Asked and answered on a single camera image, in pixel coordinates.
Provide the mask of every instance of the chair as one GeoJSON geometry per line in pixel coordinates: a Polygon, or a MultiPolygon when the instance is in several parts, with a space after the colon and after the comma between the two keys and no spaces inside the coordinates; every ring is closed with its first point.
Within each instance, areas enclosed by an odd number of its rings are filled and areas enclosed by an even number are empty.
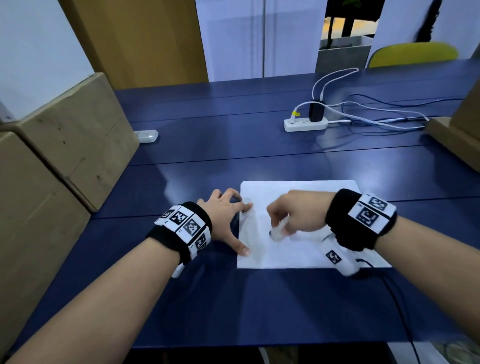
{"type": "Polygon", "coordinates": [[[455,47],[443,42],[401,43],[380,48],[370,57],[368,68],[425,62],[452,61],[455,47]]]}

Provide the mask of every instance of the wristband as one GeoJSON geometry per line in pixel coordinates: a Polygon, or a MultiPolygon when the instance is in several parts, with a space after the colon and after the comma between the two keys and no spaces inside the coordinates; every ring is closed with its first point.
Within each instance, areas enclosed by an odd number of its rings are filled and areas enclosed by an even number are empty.
{"type": "Polygon", "coordinates": [[[211,231],[208,214],[195,202],[185,202],[172,206],[160,216],[146,237],[179,252],[180,264],[185,265],[207,246],[211,231]]]}
{"type": "Polygon", "coordinates": [[[350,250],[373,249],[379,236],[396,223],[396,207],[373,194],[341,189],[334,196],[325,222],[337,242],[350,250]]]}

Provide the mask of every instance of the black wristband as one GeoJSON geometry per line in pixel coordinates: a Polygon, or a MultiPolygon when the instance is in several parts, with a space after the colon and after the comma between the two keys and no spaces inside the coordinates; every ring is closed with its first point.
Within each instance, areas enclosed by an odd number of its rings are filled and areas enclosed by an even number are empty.
{"type": "MultiPolygon", "coordinates": [[[[189,209],[191,212],[196,214],[202,221],[205,223],[205,226],[203,226],[201,229],[199,229],[190,239],[189,243],[186,243],[184,240],[180,238],[176,234],[175,231],[172,231],[168,229],[167,227],[163,225],[155,225],[147,234],[147,238],[153,238],[157,240],[159,243],[162,245],[166,246],[168,249],[174,250],[176,252],[179,252],[180,254],[180,263],[187,264],[188,262],[191,261],[192,255],[191,255],[191,250],[189,249],[189,245],[192,242],[198,241],[199,237],[205,232],[206,229],[209,229],[208,231],[208,236],[210,236],[210,232],[212,231],[212,221],[210,220],[210,217],[208,214],[203,210],[200,206],[198,206],[195,202],[185,202],[181,206],[189,209]]],[[[172,215],[172,212],[175,210],[169,210],[165,214],[162,215],[162,217],[169,218],[172,215]]],[[[204,244],[201,244],[195,248],[196,250],[201,250],[203,249],[206,244],[209,243],[210,238],[208,238],[208,241],[205,241],[204,244]]]]}
{"type": "Polygon", "coordinates": [[[388,219],[383,229],[376,233],[348,213],[359,202],[361,194],[348,189],[341,189],[334,196],[332,203],[328,209],[325,222],[335,234],[337,242],[350,250],[361,252],[363,249],[373,249],[379,236],[387,234],[395,225],[397,213],[393,213],[391,217],[378,211],[372,206],[365,205],[365,208],[374,210],[379,216],[388,219]]]}

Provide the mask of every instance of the black charger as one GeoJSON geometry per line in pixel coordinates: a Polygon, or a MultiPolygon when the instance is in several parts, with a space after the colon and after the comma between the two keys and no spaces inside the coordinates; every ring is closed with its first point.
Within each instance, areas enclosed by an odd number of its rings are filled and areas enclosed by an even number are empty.
{"type": "Polygon", "coordinates": [[[310,119],[311,122],[322,121],[322,119],[324,118],[324,112],[325,112],[325,106],[317,103],[311,103],[310,109],[308,110],[308,118],[310,119]]]}

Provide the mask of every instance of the hand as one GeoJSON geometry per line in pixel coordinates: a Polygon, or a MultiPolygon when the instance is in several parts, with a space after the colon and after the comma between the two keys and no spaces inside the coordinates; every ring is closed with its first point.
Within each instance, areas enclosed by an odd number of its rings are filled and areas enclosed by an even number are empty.
{"type": "Polygon", "coordinates": [[[267,206],[272,227],[278,226],[283,218],[290,215],[282,230],[285,236],[298,230],[319,230],[325,226],[325,217],[334,196],[335,192],[289,191],[267,206]]]}
{"type": "Polygon", "coordinates": [[[212,221],[212,240],[221,240],[226,242],[238,255],[249,256],[250,249],[233,236],[230,229],[230,222],[237,212],[247,212],[251,209],[252,203],[244,204],[241,202],[240,194],[233,188],[229,188],[224,194],[220,190],[214,190],[207,202],[200,199],[198,206],[205,210],[212,221]],[[235,197],[240,202],[230,203],[230,199],[235,197]]]}

